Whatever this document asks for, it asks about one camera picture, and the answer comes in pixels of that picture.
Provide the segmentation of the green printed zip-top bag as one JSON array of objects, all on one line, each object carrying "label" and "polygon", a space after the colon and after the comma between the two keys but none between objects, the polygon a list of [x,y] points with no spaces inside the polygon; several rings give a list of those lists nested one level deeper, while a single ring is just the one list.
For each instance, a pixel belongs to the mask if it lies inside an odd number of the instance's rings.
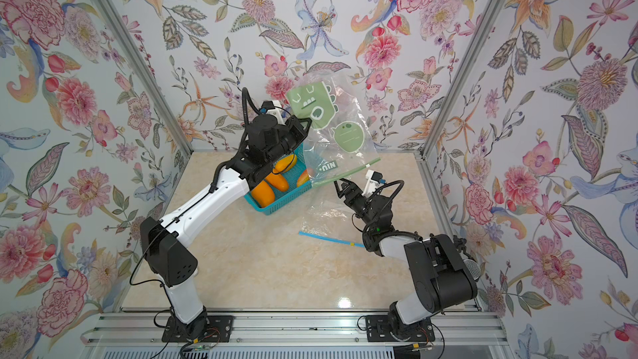
[{"label": "green printed zip-top bag", "polygon": [[292,114],[311,121],[302,153],[312,186],[331,184],[380,161],[362,106],[345,73],[309,72],[286,98]]}]

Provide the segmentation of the large orange mango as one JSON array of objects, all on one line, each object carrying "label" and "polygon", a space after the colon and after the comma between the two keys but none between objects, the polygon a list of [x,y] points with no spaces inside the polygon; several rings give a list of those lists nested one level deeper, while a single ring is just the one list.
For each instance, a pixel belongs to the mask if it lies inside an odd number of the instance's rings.
[{"label": "large orange mango", "polygon": [[256,185],[250,192],[250,195],[259,208],[269,207],[276,199],[272,187],[265,180]]}]

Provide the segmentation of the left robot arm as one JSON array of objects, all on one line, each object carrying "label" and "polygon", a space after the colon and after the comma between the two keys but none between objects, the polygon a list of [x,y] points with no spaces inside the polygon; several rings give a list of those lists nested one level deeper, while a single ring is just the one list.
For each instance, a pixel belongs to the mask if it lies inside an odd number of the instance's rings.
[{"label": "left robot arm", "polygon": [[307,138],[312,120],[290,116],[280,123],[261,113],[247,123],[238,152],[220,163],[210,185],[161,219],[148,217],[140,227],[142,257],[164,289],[179,332],[189,340],[204,336],[207,309],[195,287],[198,259],[189,246],[218,215],[265,181],[277,161]]}]

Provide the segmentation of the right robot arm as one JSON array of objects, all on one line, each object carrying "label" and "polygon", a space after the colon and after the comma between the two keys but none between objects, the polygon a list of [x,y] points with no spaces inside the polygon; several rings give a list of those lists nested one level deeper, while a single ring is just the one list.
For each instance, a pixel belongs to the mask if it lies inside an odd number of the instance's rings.
[{"label": "right robot arm", "polygon": [[378,172],[372,172],[364,189],[349,179],[334,183],[337,197],[364,223],[359,231],[365,249],[399,259],[410,270],[414,292],[391,304],[388,312],[390,332],[400,340],[425,327],[433,316],[475,299],[480,278],[480,271],[470,269],[475,260],[462,257],[465,239],[447,234],[426,238],[395,228],[392,204],[404,185],[402,179],[387,182]]}]

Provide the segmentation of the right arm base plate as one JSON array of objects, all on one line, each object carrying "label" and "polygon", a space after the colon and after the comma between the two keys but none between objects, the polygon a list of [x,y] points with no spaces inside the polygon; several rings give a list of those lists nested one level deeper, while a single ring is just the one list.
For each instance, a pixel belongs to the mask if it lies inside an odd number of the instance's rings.
[{"label": "right arm base plate", "polygon": [[429,319],[410,325],[388,313],[366,315],[357,321],[357,327],[365,332],[368,342],[428,343],[435,341],[435,330]]}]

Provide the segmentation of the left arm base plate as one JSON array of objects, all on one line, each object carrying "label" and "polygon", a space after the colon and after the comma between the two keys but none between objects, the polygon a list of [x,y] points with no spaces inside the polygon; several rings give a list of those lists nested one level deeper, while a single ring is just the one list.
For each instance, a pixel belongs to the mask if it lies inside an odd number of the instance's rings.
[{"label": "left arm base plate", "polygon": [[209,315],[206,320],[197,317],[186,324],[176,316],[170,316],[161,342],[229,342],[234,320],[233,316]]}]

